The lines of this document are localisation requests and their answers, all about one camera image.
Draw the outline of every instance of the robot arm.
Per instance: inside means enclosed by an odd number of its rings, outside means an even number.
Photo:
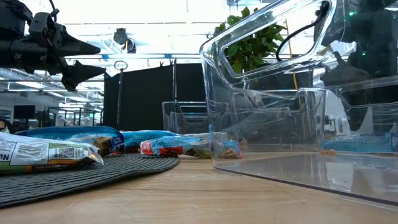
[[[32,16],[27,6],[18,0],[0,0],[0,67],[24,69],[27,73],[46,70],[51,75],[62,73],[62,83],[68,91],[97,75],[104,68],[66,63],[66,56],[93,55],[101,49],[68,34],[66,27],[53,21],[51,14],[39,12]],[[25,22],[29,35],[24,36]]]

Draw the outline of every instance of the potted plant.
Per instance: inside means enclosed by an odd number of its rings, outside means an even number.
[[[216,27],[215,35],[249,16],[250,10],[245,7],[241,11],[241,14],[242,16],[228,16],[226,22]],[[234,71],[236,73],[243,73],[267,65],[268,63],[264,58],[276,53],[278,48],[276,41],[284,40],[280,34],[284,29],[286,28],[283,26],[273,24],[227,47],[224,53]],[[255,89],[266,88],[264,85],[261,85],[258,79],[255,79],[255,77],[253,79],[253,87]]]

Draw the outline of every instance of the clear plastic container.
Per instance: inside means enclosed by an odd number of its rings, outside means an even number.
[[[213,164],[398,205],[395,1],[329,3],[314,46],[299,57],[236,73],[224,51],[297,12],[315,13],[321,1],[274,1],[202,45],[210,136],[228,133],[243,151],[242,159],[220,159],[213,138]]]
[[[166,101],[162,106],[164,130],[177,134],[209,132],[205,102]]]

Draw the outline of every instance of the wooden table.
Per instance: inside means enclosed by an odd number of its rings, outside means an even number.
[[[0,223],[397,223],[398,211],[216,170],[183,157],[170,171],[0,210]]]

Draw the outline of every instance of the transparent acrylic box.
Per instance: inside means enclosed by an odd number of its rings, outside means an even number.
[[[164,130],[177,134],[208,132],[205,102],[166,101],[162,107]]]
[[[333,132],[330,130],[330,120],[333,119],[335,124],[337,122],[337,126],[355,126],[355,121],[349,119],[350,124],[347,124],[342,120],[343,115],[334,110],[341,110],[346,119],[350,111],[361,113],[358,111],[373,110],[376,119],[372,124],[364,120],[361,126],[384,126],[382,131],[397,126],[393,118],[398,114],[396,104],[392,101],[383,102],[380,99],[386,96],[375,92],[373,96],[379,100],[367,98],[368,104],[349,107],[333,104],[336,100],[344,101],[345,88],[356,90],[360,87],[367,91],[373,88],[373,81],[381,75],[369,68],[369,64],[378,60],[377,57],[363,62],[362,58],[358,59],[358,54],[366,55],[359,51],[360,42],[356,43],[354,50],[347,50],[345,46],[352,42],[346,36],[355,27],[346,20],[351,16],[348,15],[353,9],[351,3],[329,1],[330,10],[319,28],[314,46],[302,56],[242,74],[233,70],[225,56],[224,50],[231,44],[320,3],[314,0],[276,0],[202,45],[200,53],[205,74],[210,136],[215,132],[228,133],[231,140],[240,143],[243,151],[242,159],[221,159],[222,144],[213,138],[213,164],[217,169],[326,190],[365,199],[369,203],[398,205],[398,157],[393,150],[387,155],[381,149],[375,149],[374,152],[362,151],[360,148],[356,152],[323,150],[323,145]],[[397,57],[389,61],[395,65],[385,76],[396,77]],[[275,80],[284,82],[302,71],[308,71],[312,76],[311,85],[306,88],[259,90],[253,86],[254,80],[263,83],[273,83]],[[354,97],[356,101],[360,99],[358,95]],[[370,130],[366,139],[377,130]],[[350,137],[356,133],[343,131],[338,134]]]

